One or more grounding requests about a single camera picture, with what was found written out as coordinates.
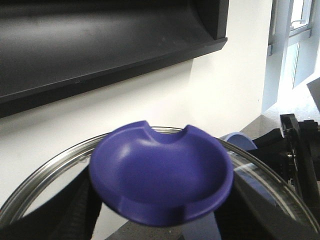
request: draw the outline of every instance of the black shelf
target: black shelf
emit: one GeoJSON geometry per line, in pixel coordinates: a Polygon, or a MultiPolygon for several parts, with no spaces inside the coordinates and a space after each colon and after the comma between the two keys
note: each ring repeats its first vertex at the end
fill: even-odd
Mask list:
{"type": "Polygon", "coordinates": [[[0,4],[0,117],[220,50],[228,1],[0,4]]]}

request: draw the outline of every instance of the clear glass lid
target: clear glass lid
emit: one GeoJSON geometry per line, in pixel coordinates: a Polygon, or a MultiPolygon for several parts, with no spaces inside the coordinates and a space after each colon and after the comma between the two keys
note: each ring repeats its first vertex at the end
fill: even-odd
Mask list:
{"type": "MultiPolygon", "coordinates": [[[[179,128],[171,127],[153,127],[153,129],[163,134],[181,131],[179,128]]],[[[31,174],[1,207],[0,228],[32,212],[69,184],[88,165],[91,153],[105,136],[106,134],[103,134],[91,138],[65,150],[31,174]]],[[[246,151],[228,142],[222,140],[220,142],[232,160],[234,174],[245,180],[257,193],[286,215],[320,232],[319,225],[309,209],[284,180],[246,151]]],[[[118,229],[126,231],[134,225],[135,223],[128,222],[103,205],[92,239],[108,239],[118,229]]],[[[172,236],[168,239],[176,239],[179,231],[179,226],[169,227],[165,229],[165,234],[172,236]]]]}

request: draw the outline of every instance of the purple spoon rest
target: purple spoon rest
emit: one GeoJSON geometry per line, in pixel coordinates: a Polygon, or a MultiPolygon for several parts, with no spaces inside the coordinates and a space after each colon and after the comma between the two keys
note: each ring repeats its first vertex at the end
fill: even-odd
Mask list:
{"type": "Polygon", "coordinates": [[[187,125],[175,134],[146,121],[108,134],[89,163],[92,185],[121,216],[149,226],[173,226],[217,209],[227,198],[233,166],[214,137],[187,125]]]}

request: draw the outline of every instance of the window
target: window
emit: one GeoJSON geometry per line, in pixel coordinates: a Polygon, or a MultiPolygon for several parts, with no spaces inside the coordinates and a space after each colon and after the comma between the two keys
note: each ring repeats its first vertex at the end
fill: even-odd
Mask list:
{"type": "Polygon", "coordinates": [[[276,103],[280,82],[292,89],[314,72],[319,40],[318,0],[273,0],[262,111],[276,103]]]}

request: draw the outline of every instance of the white wall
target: white wall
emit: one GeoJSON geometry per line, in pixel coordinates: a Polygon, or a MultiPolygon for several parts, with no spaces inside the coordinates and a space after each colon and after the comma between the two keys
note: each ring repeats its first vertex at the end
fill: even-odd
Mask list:
{"type": "Polygon", "coordinates": [[[50,158],[130,122],[241,130],[261,112],[271,5],[230,0],[219,52],[0,119],[0,205],[50,158]]]}

